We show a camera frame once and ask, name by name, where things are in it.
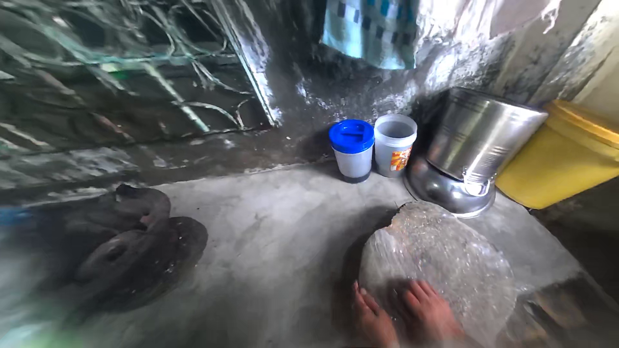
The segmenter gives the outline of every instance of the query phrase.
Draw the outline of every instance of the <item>blue-lidded container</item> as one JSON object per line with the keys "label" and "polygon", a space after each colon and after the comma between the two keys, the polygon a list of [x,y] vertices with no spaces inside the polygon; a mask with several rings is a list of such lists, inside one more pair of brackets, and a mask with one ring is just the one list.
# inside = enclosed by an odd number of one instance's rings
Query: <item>blue-lidded container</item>
{"label": "blue-lidded container", "polygon": [[341,121],[331,126],[329,139],[344,181],[367,180],[372,169],[374,127],[361,120]]}

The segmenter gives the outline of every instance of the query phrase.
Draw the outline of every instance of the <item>yellow lid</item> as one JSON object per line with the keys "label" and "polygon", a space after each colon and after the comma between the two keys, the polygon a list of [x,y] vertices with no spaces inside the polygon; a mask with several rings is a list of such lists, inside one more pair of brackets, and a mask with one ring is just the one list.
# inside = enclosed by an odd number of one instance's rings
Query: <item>yellow lid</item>
{"label": "yellow lid", "polygon": [[612,147],[619,147],[619,121],[611,120],[608,116],[594,113],[564,100],[553,100],[544,108],[550,115],[547,123],[551,123],[552,118],[555,118],[555,121],[558,121],[556,118],[559,118],[587,131],[600,142]]}

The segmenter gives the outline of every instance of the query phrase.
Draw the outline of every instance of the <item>metal handle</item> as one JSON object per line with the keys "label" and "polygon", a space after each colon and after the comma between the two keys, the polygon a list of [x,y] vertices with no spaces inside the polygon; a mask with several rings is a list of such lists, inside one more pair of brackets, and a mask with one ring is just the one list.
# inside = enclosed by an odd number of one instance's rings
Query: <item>metal handle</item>
{"label": "metal handle", "polygon": [[469,181],[469,175],[467,174],[466,170],[464,170],[464,172],[462,173],[462,177],[464,178],[464,191],[467,191],[467,193],[470,194],[471,196],[484,197],[490,191],[490,184],[492,184],[492,178],[488,179],[488,181],[486,181],[486,183],[483,184],[481,193],[474,193],[474,192],[469,191],[469,185],[474,185],[474,184]]}

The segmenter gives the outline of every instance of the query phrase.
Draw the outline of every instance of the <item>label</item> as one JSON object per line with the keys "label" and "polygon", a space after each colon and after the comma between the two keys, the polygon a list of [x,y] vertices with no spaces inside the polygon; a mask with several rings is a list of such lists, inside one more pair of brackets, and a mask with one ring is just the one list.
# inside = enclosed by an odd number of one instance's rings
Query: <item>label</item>
{"label": "label", "polygon": [[391,171],[397,172],[398,170],[404,169],[406,164],[409,162],[410,150],[412,147],[409,147],[404,151],[394,151],[391,153]]}

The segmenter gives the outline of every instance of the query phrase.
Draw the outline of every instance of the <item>white plastic container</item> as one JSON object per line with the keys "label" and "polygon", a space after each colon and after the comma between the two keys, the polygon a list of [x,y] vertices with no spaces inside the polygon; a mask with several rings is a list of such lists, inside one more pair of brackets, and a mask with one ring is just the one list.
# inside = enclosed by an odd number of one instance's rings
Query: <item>white plastic container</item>
{"label": "white plastic container", "polygon": [[345,120],[329,130],[331,147],[344,181],[360,183],[370,177],[374,127],[361,120]]}
{"label": "white plastic container", "polygon": [[417,123],[404,115],[381,116],[374,124],[374,138],[378,173],[390,178],[400,176],[417,139]]}
{"label": "white plastic container", "polygon": [[344,176],[344,181],[360,183],[370,176],[372,170],[372,150],[374,147],[356,154],[345,154],[333,149],[337,167]]}

